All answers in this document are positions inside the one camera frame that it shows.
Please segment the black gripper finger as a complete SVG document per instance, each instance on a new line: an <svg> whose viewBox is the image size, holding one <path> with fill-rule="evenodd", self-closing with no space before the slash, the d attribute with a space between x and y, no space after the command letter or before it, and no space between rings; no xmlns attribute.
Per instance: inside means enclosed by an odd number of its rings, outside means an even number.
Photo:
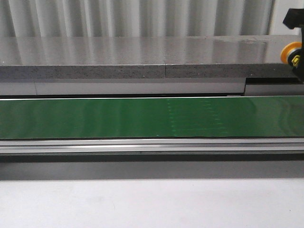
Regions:
<svg viewBox="0 0 304 228"><path fill-rule="evenodd" d="M304 81L304 9L289 9L283 24L289 29L299 28L301 30L302 49L300 53L300 62L297 67L292 67L292 72L297 78Z"/></svg>

